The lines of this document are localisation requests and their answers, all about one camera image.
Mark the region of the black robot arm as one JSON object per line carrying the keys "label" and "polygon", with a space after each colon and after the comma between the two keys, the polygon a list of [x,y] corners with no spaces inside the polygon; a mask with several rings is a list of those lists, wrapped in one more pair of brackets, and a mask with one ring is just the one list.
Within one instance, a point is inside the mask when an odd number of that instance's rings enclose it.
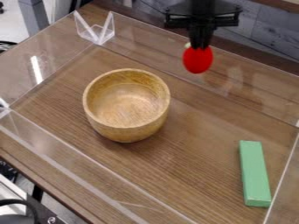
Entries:
{"label": "black robot arm", "polygon": [[165,11],[165,27],[189,31],[191,47],[205,50],[219,27],[239,25],[242,7],[225,0],[183,0]]}

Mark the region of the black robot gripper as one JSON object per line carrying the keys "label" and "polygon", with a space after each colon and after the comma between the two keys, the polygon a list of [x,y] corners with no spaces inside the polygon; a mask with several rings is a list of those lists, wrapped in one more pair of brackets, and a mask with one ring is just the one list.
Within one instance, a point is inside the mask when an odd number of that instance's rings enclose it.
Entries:
{"label": "black robot gripper", "polygon": [[191,47],[207,48],[211,44],[214,27],[238,26],[242,7],[230,2],[179,2],[169,6],[165,10],[165,26],[167,28],[189,28],[190,24],[197,26],[190,28]]}

